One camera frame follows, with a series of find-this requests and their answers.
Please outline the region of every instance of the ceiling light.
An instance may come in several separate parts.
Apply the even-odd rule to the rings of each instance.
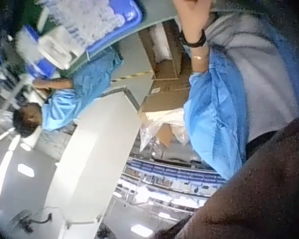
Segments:
[[[6,137],[10,132],[6,131],[3,134],[0,135],[0,140],[3,139],[4,137]]]
[[[153,233],[151,229],[148,229],[140,224],[131,227],[131,231],[144,238],[148,238]]]
[[[197,201],[191,198],[185,198],[184,196],[174,199],[172,203],[189,208],[199,208],[199,204]]]
[[[20,173],[23,173],[24,175],[33,178],[34,177],[34,171],[32,168],[24,165],[24,164],[18,164],[18,171]]]
[[[18,145],[19,141],[20,141],[20,134],[18,134],[16,137],[13,138],[13,140],[11,141],[11,143],[9,145],[9,150],[14,151],[16,146]]]
[[[20,144],[21,148],[23,148],[26,151],[31,151],[31,147],[27,145],[26,143],[21,143]]]
[[[160,218],[170,219],[170,214],[167,213],[159,213],[158,216]]]
[[[5,153],[2,163],[0,165],[0,194],[3,186],[6,170],[8,169],[8,166],[10,164],[12,155],[13,155],[12,151],[8,151],[7,153]]]
[[[117,192],[113,192],[113,195],[114,195],[114,196],[117,196],[118,198],[121,198],[121,197],[122,197],[122,195],[119,194],[119,193],[117,193]]]

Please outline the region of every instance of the black wristband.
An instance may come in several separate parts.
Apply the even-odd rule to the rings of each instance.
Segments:
[[[192,47],[192,48],[201,47],[206,42],[206,35],[205,35],[204,30],[202,30],[201,33],[202,33],[201,38],[196,43],[187,42],[183,31],[181,31],[180,34],[179,34],[179,40],[185,46],[189,46],[189,47]]]

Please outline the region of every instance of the blue plastic tray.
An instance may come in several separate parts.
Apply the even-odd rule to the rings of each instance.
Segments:
[[[129,31],[142,21],[142,12],[133,0],[110,0],[110,7],[114,13],[121,14],[125,18],[125,24],[117,27],[111,33],[96,41],[93,45],[86,48],[86,51],[92,53],[100,49],[106,43],[114,40],[118,35]]]

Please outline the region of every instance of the transparent plastic bag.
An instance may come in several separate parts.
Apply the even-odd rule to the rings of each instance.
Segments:
[[[140,128],[140,136],[141,136],[141,145],[140,145],[140,152],[145,149],[145,147],[148,145],[150,140],[157,134],[159,129],[163,123],[151,123],[149,126],[146,126],[142,123]]]
[[[187,133],[184,125],[180,126],[180,125],[171,124],[170,128],[171,128],[171,131],[173,132],[173,134],[175,135],[175,137],[177,138],[177,140],[182,145],[186,145],[188,143],[189,136],[188,136],[188,133]]]
[[[189,141],[184,122],[184,109],[178,108],[167,112],[155,112],[147,114],[148,125],[142,124],[140,128],[141,145],[140,152],[147,146],[150,140],[157,134],[164,123],[170,125],[177,140],[185,145]]]

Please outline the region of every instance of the hazard stripe tape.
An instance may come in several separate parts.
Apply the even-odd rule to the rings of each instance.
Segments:
[[[117,81],[121,81],[121,80],[126,80],[126,79],[130,79],[130,78],[133,78],[133,77],[136,77],[136,76],[146,75],[146,74],[152,73],[152,72],[153,71],[139,72],[139,73],[135,73],[135,74],[132,74],[132,75],[123,76],[123,77],[120,77],[120,78],[113,79],[113,80],[111,80],[111,82],[117,82]]]

